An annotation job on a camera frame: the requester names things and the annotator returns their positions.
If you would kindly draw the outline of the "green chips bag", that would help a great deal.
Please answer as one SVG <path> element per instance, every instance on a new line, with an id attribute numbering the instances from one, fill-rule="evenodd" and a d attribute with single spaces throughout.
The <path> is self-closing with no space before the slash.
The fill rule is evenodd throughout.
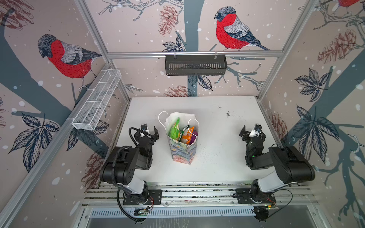
<path id="1" fill-rule="evenodd" d="M 180 135 L 181 135 L 179 123 L 180 123 L 180 118 L 178 118 L 176 120 L 176 122 L 173 124 L 173 126 L 171 127 L 170 132 L 168 134 L 168 136 L 171 139 L 176 140 L 176 141 L 180 140 Z"/>

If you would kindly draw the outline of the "orange Fox's candy bag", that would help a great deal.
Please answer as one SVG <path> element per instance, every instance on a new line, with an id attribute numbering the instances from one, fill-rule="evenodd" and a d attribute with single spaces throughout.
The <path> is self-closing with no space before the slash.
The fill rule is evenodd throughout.
<path id="1" fill-rule="evenodd" d="M 190 140 L 191 140 L 194 128 L 195 128 L 194 126 L 192 126 L 192 127 L 189 126 L 189 134 L 187 136 L 183 137 L 183 139 L 180 142 L 185 143 L 185 144 L 190 144 Z"/>

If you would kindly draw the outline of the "floral paper gift bag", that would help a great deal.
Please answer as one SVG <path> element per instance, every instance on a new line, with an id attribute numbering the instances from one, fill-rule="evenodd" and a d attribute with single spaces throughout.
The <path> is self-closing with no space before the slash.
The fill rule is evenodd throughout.
<path id="1" fill-rule="evenodd" d="M 176 122 L 176 120 L 180 118 L 180 131 L 185 126 L 194 126 L 194 131 L 197 131 L 199 134 L 199 121 L 196 119 L 194 114 L 186 114 L 186 113 L 167 113 L 166 111 L 162 111 L 158 115 L 159 123 L 162 125 L 162 127 L 165 130 L 165 134 L 167 136 L 168 144 L 171 150 L 172 159 L 175 162 L 185 163 L 185 164 L 191 164 L 193 162 L 193 159 L 196 154 L 197 150 L 197 141 L 198 136 L 193 144 L 185 144 L 180 141 L 176 141 L 171 139 L 168 134 L 170 132 L 171 127 Z"/>

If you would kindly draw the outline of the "purple snack bag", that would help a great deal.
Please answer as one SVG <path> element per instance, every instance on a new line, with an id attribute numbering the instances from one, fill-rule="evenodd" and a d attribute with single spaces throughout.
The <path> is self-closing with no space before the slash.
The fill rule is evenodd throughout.
<path id="1" fill-rule="evenodd" d="M 197 131 L 193 131 L 193 134 L 192 134 L 192 137 L 191 137 L 191 140 L 190 140 L 190 145 L 195 142 L 197 136 L 198 136 L 198 132 Z"/>

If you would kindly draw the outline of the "green yellow Fox's candy bag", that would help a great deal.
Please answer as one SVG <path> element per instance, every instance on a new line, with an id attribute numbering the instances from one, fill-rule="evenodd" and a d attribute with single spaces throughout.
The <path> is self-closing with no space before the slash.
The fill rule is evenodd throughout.
<path id="1" fill-rule="evenodd" d="M 183 139 L 183 137 L 187 136 L 189 134 L 189 126 L 185 126 L 181 132 L 180 132 L 180 136 L 179 136 L 179 141 L 181 141 Z"/>

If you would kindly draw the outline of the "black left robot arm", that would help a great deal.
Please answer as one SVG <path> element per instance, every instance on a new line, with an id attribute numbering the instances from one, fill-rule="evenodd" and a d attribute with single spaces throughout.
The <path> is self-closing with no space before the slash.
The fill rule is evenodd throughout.
<path id="1" fill-rule="evenodd" d="M 155 128 L 150 134 L 146 124 L 131 127 L 128 134 L 134 146 L 116 146 L 104 162 L 99 178 L 123 193 L 123 205 L 153 206 L 161 191 L 151 191 L 147 182 L 135 175 L 135 170 L 149 170 L 153 161 L 153 145 L 159 139 Z"/>

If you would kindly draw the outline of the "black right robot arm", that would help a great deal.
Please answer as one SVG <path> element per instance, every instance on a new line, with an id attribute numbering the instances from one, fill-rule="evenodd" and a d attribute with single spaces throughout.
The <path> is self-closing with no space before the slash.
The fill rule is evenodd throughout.
<path id="1" fill-rule="evenodd" d="M 275 191 L 315 179 L 314 168 L 294 146 L 281 148 L 273 145 L 264 153 L 266 135 L 260 124 L 250 132 L 244 126 L 239 137 L 246 142 L 245 161 L 251 170 L 275 168 L 267 176 L 252 182 L 248 195 L 253 202 L 273 201 Z"/>

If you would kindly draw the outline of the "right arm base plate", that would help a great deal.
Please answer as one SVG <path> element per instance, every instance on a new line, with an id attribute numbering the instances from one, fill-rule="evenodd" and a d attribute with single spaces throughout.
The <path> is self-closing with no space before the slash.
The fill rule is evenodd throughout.
<path id="1" fill-rule="evenodd" d="M 235 193 L 232 195 L 237 199 L 239 204 L 275 204 L 276 199 L 273 193 L 264 193 L 258 191 L 257 193 L 254 190 L 244 188 L 244 189 L 236 189 Z"/>

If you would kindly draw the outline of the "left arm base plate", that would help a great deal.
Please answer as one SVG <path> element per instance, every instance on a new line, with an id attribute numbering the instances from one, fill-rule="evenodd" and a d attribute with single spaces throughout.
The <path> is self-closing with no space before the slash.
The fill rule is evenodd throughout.
<path id="1" fill-rule="evenodd" d="M 162 190 L 148 190 L 142 194 L 126 194 L 123 199 L 124 206 L 160 205 Z"/>

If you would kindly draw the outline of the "aluminium rail base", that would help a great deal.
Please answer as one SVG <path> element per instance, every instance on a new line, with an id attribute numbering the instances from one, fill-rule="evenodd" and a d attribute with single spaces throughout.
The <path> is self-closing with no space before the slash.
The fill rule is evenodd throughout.
<path id="1" fill-rule="evenodd" d="M 151 185 L 145 205 L 121 195 L 123 209 L 135 218 L 164 219 L 186 217 L 255 216 L 260 211 L 283 212 L 290 206 L 304 206 L 312 217 L 318 214 L 318 202 L 306 186 L 293 186 L 269 194 L 254 202 L 247 184 Z"/>

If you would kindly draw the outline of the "horizontal aluminium frame bar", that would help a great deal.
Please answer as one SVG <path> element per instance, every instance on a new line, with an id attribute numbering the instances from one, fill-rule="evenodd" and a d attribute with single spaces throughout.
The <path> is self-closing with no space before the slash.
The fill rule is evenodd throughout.
<path id="1" fill-rule="evenodd" d="M 110 52 L 109 59 L 147 59 L 164 58 L 165 56 L 201 56 L 201 55 L 225 55 L 226 57 L 281 57 L 282 50 L 244 50 L 244 51 L 186 51 L 186 52 Z"/>

